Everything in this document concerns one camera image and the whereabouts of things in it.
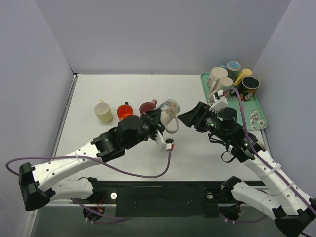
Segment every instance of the white mug handle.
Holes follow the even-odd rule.
[[[167,131],[168,133],[170,133],[170,134],[176,133],[176,132],[179,130],[178,115],[176,115],[176,117],[174,117],[174,119],[176,120],[176,123],[177,123],[177,129],[176,129],[176,130],[169,130],[169,129],[168,129],[168,126],[169,126],[169,125],[167,125],[167,126],[165,127],[166,131]]]

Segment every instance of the floral mug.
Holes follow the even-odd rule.
[[[168,133],[177,132],[179,130],[179,120],[177,117],[178,117],[178,114],[180,113],[180,105],[178,104],[178,102],[176,102],[173,99],[168,99],[167,101],[159,105],[157,108],[161,109],[160,121],[162,125],[165,127],[166,131]],[[171,123],[173,119],[176,120],[177,129],[169,130],[168,125]]]

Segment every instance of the orange mug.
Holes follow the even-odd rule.
[[[124,105],[121,105],[117,109],[117,115],[120,121],[124,120],[127,116],[133,114],[133,108],[125,102]]]

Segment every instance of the gray floor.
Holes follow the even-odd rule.
[[[262,213],[244,207],[243,220]],[[107,208],[107,214],[114,210]],[[114,225],[92,225],[84,221],[82,208],[44,207],[39,210],[31,237],[284,237],[269,218],[255,224],[225,224],[223,218],[156,217],[132,218]]]

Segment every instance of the maroon mug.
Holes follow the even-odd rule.
[[[145,102],[139,107],[140,114],[156,108],[157,100],[152,100],[151,102]]]

